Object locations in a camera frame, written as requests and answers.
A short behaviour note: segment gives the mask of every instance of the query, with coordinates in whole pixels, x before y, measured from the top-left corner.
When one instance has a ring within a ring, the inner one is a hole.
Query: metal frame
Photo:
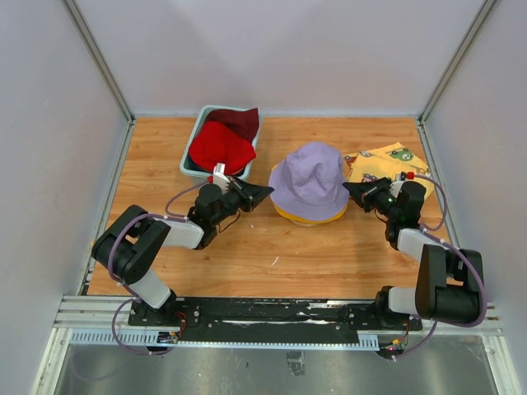
[[[503,336],[483,337],[494,383],[500,394],[522,394],[511,355]]]
[[[49,395],[55,392],[71,335],[72,329],[53,328],[51,330],[48,345],[30,391],[31,395]]]
[[[55,318],[54,328],[60,329],[109,329],[115,310],[129,296],[64,296],[61,305],[58,307],[57,317]],[[331,300],[330,304],[364,304],[371,303],[373,300]],[[117,316],[117,324],[122,329],[140,331],[178,331],[179,327],[130,327],[128,325],[128,315],[131,305],[127,304]],[[423,321],[423,330],[431,327],[429,321]],[[364,335],[398,335],[400,332],[393,331],[358,331]],[[497,312],[493,304],[488,305],[487,319],[476,328],[458,328],[448,324],[439,323],[436,334],[446,336],[500,336],[501,324],[497,317]]]
[[[358,343],[311,344],[311,343],[258,343],[258,342],[196,342],[180,340],[177,343],[159,343],[161,331],[153,329],[119,329],[119,340],[127,346],[162,346],[166,348],[240,348],[260,350],[340,350],[340,351],[378,351],[377,335],[359,334]],[[110,329],[73,329],[69,344],[115,346]]]
[[[99,50],[99,46],[93,38],[93,34],[91,33],[90,28],[88,27],[88,24],[86,23],[86,20],[84,19],[84,16],[82,15],[82,12],[79,6],[77,5],[77,2],[75,0],[62,0],[62,3],[66,8],[66,11],[68,12],[69,16],[72,18],[72,22],[75,25],[75,28],[81,36],[82,41],[86,45],[86,48],[88,49],[88,52],[93,58],[95,65],[99,69],[102,79],[105,81],[106,85],[108,86],[108,89],[110,89],[110,92],[114,97],[115,102],[119,106],[124,117],[128,120],[129,123],[131,123],[135,119],[132,110],[128,106],[126,99],[121,93],[121,90],[119,89],[119,86],[117,85],[117,82],[115,81],[114,76],[112,75],[112,72],[108,68],[105,58],[102,56],[102,53]]]
[[[96,231],[93,234],[93,238],[92,238],[93,240],[96,240],[99,236],[101,236],[105,232],[106,222],[108,221],[108,217],[110,216],[110,210],[114,202],[114,197],[117,191],[117,186],[119,185],[119,179],[121,177],[121,173],[123,173],[124,162],[126,160],[126,154],[128,153],[128,148],[130,147],[130,142],[132,141],[132,135],[133,135],[133,130],[135,129],[135,124],[136,124],[135,120],[128,123],[126,133],[124,134],[124,139],[121,144],[121,148],[119,150],[119,156],[117,160],[115,161],[115,164],[113,167],[112,179],[110,181],[108,191],[106,193],[105,205],[103,206],[102,212],[99,215],[99,218],[100,218],[99,225],[97,226]],[[90,285],[91,276],[93,275],[93,271],[95,270],[95,266],[96,266],[95,259],[92,258],[90,254],[88,254],[88,256],[86,257],[86,271],[84,272],[82,279],[77,285],[78,295],[85,295],[87,293],[88,286]]]
[[[416,121],[416,127],[417,133],[419,134],[419,138],[421,139],[422,150],[424,151],[425,158],[427,160],[428,165],[430,166],[431,176],[436,179],[439,184],[443,185],[441,173],[439,171],[439,168],[437,167],[434,155],[432,154],[433,149],[431,147],[430,140],[428,140],[426,124]],[[443,210],[445,203],[439,198],[437,200],[439,202],[441,210]],[[446,213],[445,225],[446,230],[448,231],[448,236],[450,237],[450,241],[452,241],[455,245],[460,245],[459,237],[455,231],[454,220],[452,217],[451,210]]]
[[[461,40],[459,47],[455,51],[454,57],[450,60],[449,65],[446,67],[445,72],[437,83],[436,88],[427,102],[427,105],[422,111],[422,114],[418,117],[418,121],[420,123],[425,123],[430,118],[432,111],[436,107],[439,99],[443,96],[446,87],[450,84],[450,81],[457,72],[459,65],[463,62],[463,59],[469,52],[474,41],[484,27],[485,22],[487,22],[489,16],[492,14],[492,11],[499,2],[500,0],[485,0],[482,6],[479,8],[478,14],[476,17],[474,17],[472,25],[469,27],[469,31],[467,31],[467,34]]]

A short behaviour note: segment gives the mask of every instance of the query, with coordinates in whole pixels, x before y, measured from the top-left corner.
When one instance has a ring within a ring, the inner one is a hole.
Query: dark red cloth
[[[205,122],[216,121],[227,126],[231,131],[248,142],[253,142],[260,126],[258,109],[236,111],[234,109],[214,109],[208,113]]]
[[[219,122],[206,122],[189,147],[197,166],[212,172],[217,163],[225,163],[225,174],[239,173],[256,157],[253,146]]]

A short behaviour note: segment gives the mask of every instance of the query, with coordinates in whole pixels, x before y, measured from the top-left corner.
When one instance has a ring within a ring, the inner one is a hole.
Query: cartoon print fabric
[[[401,172],[410,171],[430,175],[427,164],[400,142],[375,150],[348,154],[344,156],[344,160],[350,167],[347,177],[350,183],[368,183],[383,177],[396,180],[399,179]],[[434,190],[433,185],[424,179],[415,179],[415,181],[427,189],[425,194],[427,199]]]

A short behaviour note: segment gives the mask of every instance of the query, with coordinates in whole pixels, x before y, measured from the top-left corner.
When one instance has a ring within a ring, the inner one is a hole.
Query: wooden surface
[[[166,201],[191,185],[179,164],[193,125],[191,118],[138,120],[110,223],[131,204],[163,213]],[[267,185],[272,167],[311,141],[343,154],[401,142],[425,159],[410,118],[266,118],[249,181]],[[172,210],[186,214],[195,197],[194,191],[184,195]],[[428,224],[439,221],[434,195],[422,217]],[[374,298],[385,285],[414,286],[418,263],[394,251],[385,225],[352,201],[341,219],[309,229],[280,217],[266,199],[203,251],[161,249],[153,268],[182,296]],[[97,264],[88,293],[122,295],[123,288]]]

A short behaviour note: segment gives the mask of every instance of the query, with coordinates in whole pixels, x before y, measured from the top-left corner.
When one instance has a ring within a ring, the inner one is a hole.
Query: purple cable
[[[441,187],[441,184],[439,184],[434,179],[431,179],[430,177],[427,177],[426,175],[415,174],[414,176],[415,176],[416,179],[425,179],[426,181],[431,182],[432,184],[436,185],[437,189],[439,189],[439,192],[441,192],[441,197],[443,199],[443,213],[442,213],[442,217],[441,217],[441,222],[435,228],[432,228],[432,227],[428,226],[424,222],[421,223],[421,225],[424,226],[426,229],[431,230],[432,232],[435,232],[436,230],[439,230],[443,226],[443,224],[445,224],[446,213],[448,212],[448,203],[446,202],[445,190],[443,189],[443,187]]]
[[[478,326],[480,323],[483,322],[485,319],[485,315],[487,314],[487,302],[488,302],[488,295],[487,291],[485,290],[485,285],[483,284],[483,281],[481,277],[479,276],[478,272],[476,272],[476,268],[473,266],[473,264],[465,257],[456,247],[454,247],[452,244],[439,239],[438,237],[435,237],[434,235],[430,235],[428,232],[426,232],[423,228],[421,228],[422,233],[430,240],[435,241],[436,243],[439,243],[441,245],[444,245],[449,250],[454,252],[459,259],[463,261],[463,263],[466,265],[470,273],[474,276],[476,279],[476,282],[478,283],[479,288],[479,303],[481,305],[481,311],[479,312],[479,316],[476,318],[475,321],[471,323],[449,323],[444,321],[444,323],[448,323],[449,325],[454,325],[456,327],[462,327],[462,328],[473,328]]]
[[[196,185],[194,185],[194,186],[192,186],[190,188],[185,189],[184,191],[181,191],[181,192],[177,193],[173,197],[171,197],[170,200],[165,205],[165,213],[166,213],[166,215],[167,216],[175,216],[175,217],[181,216],[181,214],[176,214],[176,213],[170,211],[170,205],[174,202],[175,199],[177,199],[181,195],[184,195],[187,192],[193,191],[196,188],[201,188],[205,184],[208,184],[208,181],[205,181],[204,183],[196,184]]]
[[[135,354],[136,356],[163,356],[164,354],[167,354],[172,351],[174,347],[169,348],[166,351],[140,351],[135,350],[131,347],[128,347],[126,344],[124,344],[122,341],[119,340],[119,337],[117,336],[117,331],[115,330],[115,323],[117,322],[117,316],[119,315],[120,311],[123,309],[125,305],[128,303],[131,303],[135,301],[135,298],[130,298],[128,300],[125,300],[116,310],[114,313],[114,317],[112,318],[112,335],[114,335],[114,340],[119,344],[122,348],[124,348],[126,351],[131,352],[132,354]]]
[[[434,322],[434,324],[431,326],[430,328],[430,332],[425,336],[424,339],[422,339],[419,344],[417,344],[416,346],[412,347],[410,350],[406,350],[403,354],[401,355],[398,355],[398,356],[395,356],[395,360],[399,360],[400,358],[403,358],[405,356],[410,356],[411,354],[413,354],[415,351],[419,350],[421,347],[423,347],[425,345],[426,342],[428,342],[431,338],[431,335],[434,334],[434,331],[436,330],[436,327],[437,327],[437,321]]]
[[[446,202],[446,193],[445,193],[445,190],[443,189],[443,187],[441,187],[441,184],[439,184],[434,179],[431,179],[430,177],[427,177],[427,176],[424,176],[424,175],[420,175],[420,174],[415,174],[415,177],[418,178],[418,179],[425,179],[426,181],[430,181],[431,183],[436,185],[437,189],[439,189],[439,191],[441,192],[441,197],[443,198],[443,212],[442,212],[442,216],[441,216],[441,222],[435,228],[431,228],[427,224],[422,223],[421,226],[420,226],[421,232],[428,239],[430,239],[432,241],[435,241],[438,244],[444,245],[449,250],[453,251],[459,257],[459,259],[461,259],[463,261],[463,263],[466,265],[466,267],[468,268],[470,273],[474,276],[474,278],[476,279],[476,282],[478,283],[478,288],[479,288],[479,294],[480,294],[480,301],[479,301],[479,303],[481,305],[481,311],[479,312],[479,316],[476,318],[475,321],[473,321],[471,323],[450,323],[450,322],[446,322],[446,321],[442,321],[442,322],[443,323],[448,323],[449,325],[454,325],[456,327],[462,327],[462,328],[473,328],[473,327],[476,327],[480,323],[483,322],[483,320],[485,319],[485,315],[487,315],[488,295],[487,295],[487,291],[485,290],[485,285],[483,284],[483,281],[482,281],[481,277],[479,276],[478,272],[476,272],[476,269],[473,266],[473,264],[456,247],[454,247],[454,245],[452,245],[452,244],[450,244],[450,243],[448,243],[448,242],[446,242],[446,241],[444,241],[442,239],[439,239],[438,237],[435,237],[434,235],[431,235],[431,234],[429,234],[427,232],[427,230],[431,230],[431,231],[439,230],[445,224],[446,213],[448,212],[448,203]],[[425,343],[428,342],[428,340],[430,340],[431,335],[436,330],[436,327],[437,327],[437,321],[434,322],[434,324],[432,325],[432,327],[430,329],[430,332],[426,335],[426,337],[424,339],[422,339],[419,342],[419,344],[417,344],[415,347],[411,348],[410,350],[405,351],[403,354],[395,357],[395,360],[398,360],[399,358],[402,358],[404,356],[410,356],[415,351],[417,351],[419,348],[424,346]]]
[[[120,284],[123,284],[123,287],[130,292],[132,295],[137,296],[126,284],[122,282],[120,278],[118,278],[114,274],[114,258],[115,258],[115,252],[117,251],[117,246],[123,241],[124,237],[128,233],[132,227],[135,226],[139,221],[144,220],[145,218],[156,218],[158,220],[164,220],[167,219],[169,221],[175,221],[175,222],[186,222],[183,218],[174,218],[174,217],[168,217],[165,218],[164,216],[160,214],[151,214],[150,212],[147,212],[146,214],[141,214],[140,216],[136,216],[133,220],[131,220],[124,228],[121,230],[121,233],[117,236],[117,239],[114,241],[114,245],[112,245],[112,249],[110,250],[110,255],[108,257],[108,273],[110,274],[110,278],[114,281],[117,281]]]

